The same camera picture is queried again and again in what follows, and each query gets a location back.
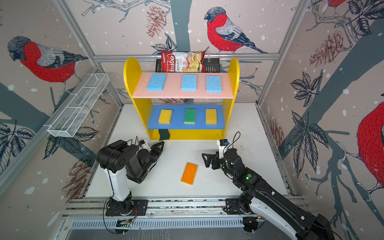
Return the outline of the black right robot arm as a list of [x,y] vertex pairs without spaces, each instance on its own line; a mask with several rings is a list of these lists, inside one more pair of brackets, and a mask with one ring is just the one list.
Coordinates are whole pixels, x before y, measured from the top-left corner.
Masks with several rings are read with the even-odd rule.
[[298,207],[273,189],[266,180],[243,164],[235,148],[223,156],[202,154],[207,168],[221,169],[242,191],[236,199],[226,199],[228,215],[255,214],[272,223],[292,240],[333,240],[330,222]]

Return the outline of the light blue sponge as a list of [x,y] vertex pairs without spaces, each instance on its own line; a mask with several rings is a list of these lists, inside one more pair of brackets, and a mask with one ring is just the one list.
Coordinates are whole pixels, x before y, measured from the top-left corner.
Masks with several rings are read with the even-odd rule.
[[166,81],[166,74],[152,74],[147,85],[148,91],[162,91]]
[[182,91],[196,91],[197,90],[197,75],[183,75],[181,90]]
[[206,91],[207,93],[221,93],[222,81],[220,76],[207,76],[206,77]]

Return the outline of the yellow sponge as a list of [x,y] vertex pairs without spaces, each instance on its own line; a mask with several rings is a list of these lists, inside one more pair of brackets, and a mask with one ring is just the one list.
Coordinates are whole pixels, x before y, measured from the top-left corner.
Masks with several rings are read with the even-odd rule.
[[216,125],[217,122],[217,110],[206,109],[206,125]]
[[160,125],[170,125],[171,119],[172,119],[172,114],[173,114],[172,110],[162,109],[160,112],[158,123]]

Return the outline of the dark green wavy sponge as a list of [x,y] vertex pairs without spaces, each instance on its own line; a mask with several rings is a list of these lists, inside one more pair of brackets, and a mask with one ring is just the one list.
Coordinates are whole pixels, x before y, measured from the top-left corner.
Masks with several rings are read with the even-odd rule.
[[168,129],[159,129],[159,136],[160,141],[168,141],[171,138]]

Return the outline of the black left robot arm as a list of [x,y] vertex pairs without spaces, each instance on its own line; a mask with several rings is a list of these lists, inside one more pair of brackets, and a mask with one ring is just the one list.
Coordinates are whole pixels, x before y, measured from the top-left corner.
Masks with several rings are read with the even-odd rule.
[[108,176],[112,188],[112,200],[124,204],[132,198],[129,181],[140,184],[156,166],[164,150],[165,142],[149,146],[144,140],[136,144],[119,140],[103,147],[97,162]]

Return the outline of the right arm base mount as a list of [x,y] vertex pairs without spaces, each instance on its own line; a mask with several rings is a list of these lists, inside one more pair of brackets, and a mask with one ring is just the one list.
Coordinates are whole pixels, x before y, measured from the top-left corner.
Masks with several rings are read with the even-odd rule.
[[225,199],[223,211],[228,215],[255,215],[251,209],[251,201],[255,196],[254,192],[243,192],[238,198]]

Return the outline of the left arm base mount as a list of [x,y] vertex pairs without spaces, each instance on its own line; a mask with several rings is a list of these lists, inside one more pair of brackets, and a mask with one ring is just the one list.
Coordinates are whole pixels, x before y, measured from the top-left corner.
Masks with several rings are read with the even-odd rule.
[[107,217],[145,216],[148,203],[148,200],[133,200],[132,194],[122,202],[110,198],[105,207],[105,215]]

